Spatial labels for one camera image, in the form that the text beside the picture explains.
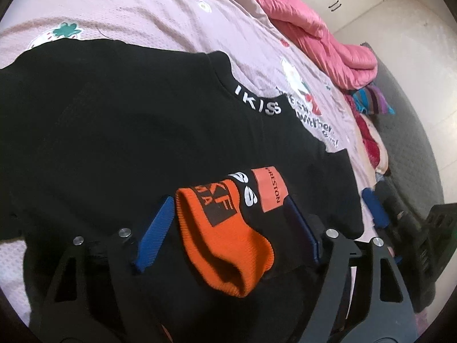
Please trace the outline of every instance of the cabinet handle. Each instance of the cabinet handle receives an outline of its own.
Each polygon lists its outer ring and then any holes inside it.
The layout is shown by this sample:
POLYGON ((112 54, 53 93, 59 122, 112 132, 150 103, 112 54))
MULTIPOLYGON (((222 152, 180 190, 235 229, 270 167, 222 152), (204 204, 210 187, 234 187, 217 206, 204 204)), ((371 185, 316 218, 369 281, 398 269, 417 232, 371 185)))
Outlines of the cabinet handle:
POLYGON ((332 7, 333 7, 333 6, 335 6, 335 5, 336 5, 337 3, 339 3, 339 2, 340 2, 340 1, 339 1, 339 0, 337 0, 337 1, 336 1, 336 3, 334 3, 334 4, 330 5, 328 8, 329 8, 329 9, 332 9, 332 7))
POLYGON ((340 5, 338 5, 337 7, 335 7, 335 9, 331 9, 330 11, 332 11, 332 12, 335 11, 336 9, 338 9, 339 7, 341 7, 341 5, 342 5, 342 4, 340 3, 340 5))

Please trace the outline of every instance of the pink blanket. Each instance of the pink blanket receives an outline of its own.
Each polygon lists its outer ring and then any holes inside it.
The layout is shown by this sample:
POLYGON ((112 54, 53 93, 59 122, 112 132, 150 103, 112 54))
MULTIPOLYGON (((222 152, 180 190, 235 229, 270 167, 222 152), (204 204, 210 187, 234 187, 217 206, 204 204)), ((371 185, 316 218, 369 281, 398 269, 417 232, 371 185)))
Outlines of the pink blanket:
POLYGON ((272 24, 297 45, 341 89, 360 89, 378 72, 373 53, 343 45, 319 15, 300 0, 256 0, 272 24))

